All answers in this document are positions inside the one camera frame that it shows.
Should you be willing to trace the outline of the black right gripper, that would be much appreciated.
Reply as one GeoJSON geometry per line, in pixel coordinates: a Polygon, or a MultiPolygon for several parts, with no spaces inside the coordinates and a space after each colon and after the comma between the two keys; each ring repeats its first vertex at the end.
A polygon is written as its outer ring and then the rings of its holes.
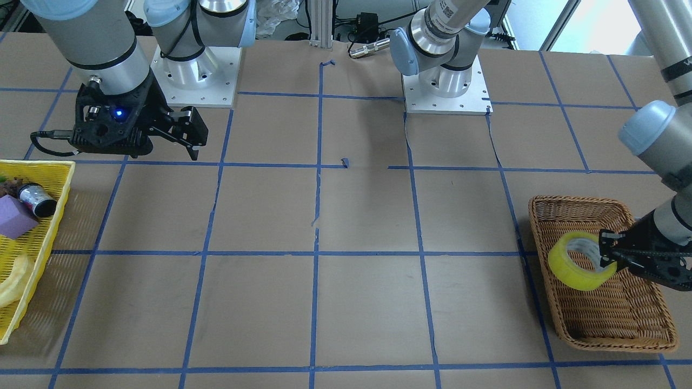
{"type": "Polygon", "coordinates": [[[71,133],[77,151],[136,158],[151,153],[151,136],[160,136],[182,145],[193,162],[198,160],[209,131],[197,108],[172,111],[153,73],[119,95],[106,95],[104,85],[104,79],[92,75],[79,89],[71,133]]]}

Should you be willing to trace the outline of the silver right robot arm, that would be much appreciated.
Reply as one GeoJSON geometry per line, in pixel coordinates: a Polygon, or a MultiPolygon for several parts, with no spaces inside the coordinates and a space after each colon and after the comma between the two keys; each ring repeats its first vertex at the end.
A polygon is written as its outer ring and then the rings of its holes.
{"type": "MultiPolygon", "coordinates": [[[[191,160],[208,142],[193,104],[176,111],[119,1],[23,1],[80,78],[71,130],[34,131],[30,140],[52,157],[79,153],[132,158],[159,136],[191,160]]],[[[255,1],[146,1],[162,76],[180,90],[203,91],[227,81],[214,48],[240,49],[256,38],[255,1]]]]}

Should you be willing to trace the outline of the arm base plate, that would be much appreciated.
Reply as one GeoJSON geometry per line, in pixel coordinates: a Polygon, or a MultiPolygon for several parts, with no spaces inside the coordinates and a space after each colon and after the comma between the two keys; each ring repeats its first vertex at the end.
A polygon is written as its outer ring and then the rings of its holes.
{"type": "Polygon", "coordinates": [[[164,59],[156,47],[151,69],[172,108],[232,108],[237,91],[242,48],[207,47],[195,59],[164,59]]]}
{"type": "Polygon", "coordinates": [[[403,76],[402,82],[409,114],[487,115],[494,111],[478,56],[463,71],[438,66],[403,76]]]}

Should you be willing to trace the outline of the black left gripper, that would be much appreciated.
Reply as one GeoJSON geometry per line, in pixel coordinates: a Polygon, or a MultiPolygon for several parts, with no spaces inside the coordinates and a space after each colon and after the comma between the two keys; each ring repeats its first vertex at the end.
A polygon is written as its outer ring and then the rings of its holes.
{"type": "Polygon", "coordinates": [[[626,231],[600,229],[600,266],[616,264],[616,272],[630,273],[672,290],[691,290],[690,244],[677,245],[659,231],[654,214],[645,215],[626,231]]]}

